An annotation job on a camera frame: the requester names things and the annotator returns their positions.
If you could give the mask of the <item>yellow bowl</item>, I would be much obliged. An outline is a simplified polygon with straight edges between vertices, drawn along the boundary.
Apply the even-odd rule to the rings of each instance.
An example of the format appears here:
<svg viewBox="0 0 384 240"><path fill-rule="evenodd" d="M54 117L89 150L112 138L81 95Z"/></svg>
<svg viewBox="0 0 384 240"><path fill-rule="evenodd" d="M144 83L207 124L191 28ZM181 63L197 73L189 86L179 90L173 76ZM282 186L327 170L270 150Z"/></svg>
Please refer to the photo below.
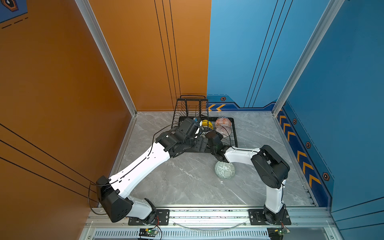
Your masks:
<svg viewBox="0 0 384 240"><path fill-rule="evenodd" d="M203 128L204 132L214 130L214 126L213 126L212 122L210 122L209 120L202 120L201 127Z"/></svg>

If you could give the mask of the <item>orange patterned bowl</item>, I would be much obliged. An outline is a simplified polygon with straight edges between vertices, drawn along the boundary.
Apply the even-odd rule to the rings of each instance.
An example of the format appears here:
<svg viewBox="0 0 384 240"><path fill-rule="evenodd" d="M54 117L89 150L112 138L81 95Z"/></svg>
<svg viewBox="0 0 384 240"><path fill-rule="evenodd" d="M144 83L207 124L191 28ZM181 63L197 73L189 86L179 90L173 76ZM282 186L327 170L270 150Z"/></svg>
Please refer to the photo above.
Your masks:
<svg viewBox="0 0 384 240"><path fill-rule="evenodd" d="M219 126L231 127L232 126L232 122L231 122L231 120L229 118L219 117L215 121L215 127L218 128Z"/></svg>

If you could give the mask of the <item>pink striped bowl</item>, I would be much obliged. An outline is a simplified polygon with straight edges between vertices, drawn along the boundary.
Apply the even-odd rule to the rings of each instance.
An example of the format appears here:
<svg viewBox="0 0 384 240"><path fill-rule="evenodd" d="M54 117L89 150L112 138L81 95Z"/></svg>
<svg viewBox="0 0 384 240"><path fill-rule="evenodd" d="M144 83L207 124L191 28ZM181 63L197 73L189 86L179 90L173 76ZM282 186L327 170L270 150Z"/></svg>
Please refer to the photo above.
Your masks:
<svg viewBox="0 0 384 240"><path fill-rule="evenodd" d="M229 126L219 125L219 126L216 126L216 132L221 134L224 138L228 138L232 134L232 129Z"/></svg>

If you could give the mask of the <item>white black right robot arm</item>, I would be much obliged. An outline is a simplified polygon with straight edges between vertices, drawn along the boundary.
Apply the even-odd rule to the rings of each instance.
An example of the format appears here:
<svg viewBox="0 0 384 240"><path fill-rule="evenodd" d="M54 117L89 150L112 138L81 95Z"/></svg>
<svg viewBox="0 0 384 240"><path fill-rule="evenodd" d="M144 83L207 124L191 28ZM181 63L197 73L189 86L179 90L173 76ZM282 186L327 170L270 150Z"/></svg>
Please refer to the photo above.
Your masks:
<svg viewBox="0 0 384 240"><path fill-rule="evenodd" d="M282 223L286 214L283 201L289 164L269 145L256 149L242 149L225 145L223 136L216 131L206 134L208 148L218 161L240 163L254 167L266 185L264 218L270 225Z"/></svg>

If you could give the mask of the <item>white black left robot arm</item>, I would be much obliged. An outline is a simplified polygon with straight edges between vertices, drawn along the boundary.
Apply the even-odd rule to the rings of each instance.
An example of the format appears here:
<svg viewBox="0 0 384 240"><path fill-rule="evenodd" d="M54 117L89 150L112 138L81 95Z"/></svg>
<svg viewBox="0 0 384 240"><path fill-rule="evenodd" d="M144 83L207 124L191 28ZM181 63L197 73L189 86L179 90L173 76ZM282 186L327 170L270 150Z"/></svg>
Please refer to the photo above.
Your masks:
<svg viewBox="0 0 384 240"><path fill-rule="evenodd" d="M186 151L204 152L206 141L202 137L202 120L186 118L168 131L154 134L152 145L128 167L107 178L100 177L95 186L100 204L111 222L125 217L137 218L146 224L156 219L156 207L147 198L131 196L133 189L158 166Z"/></svg>

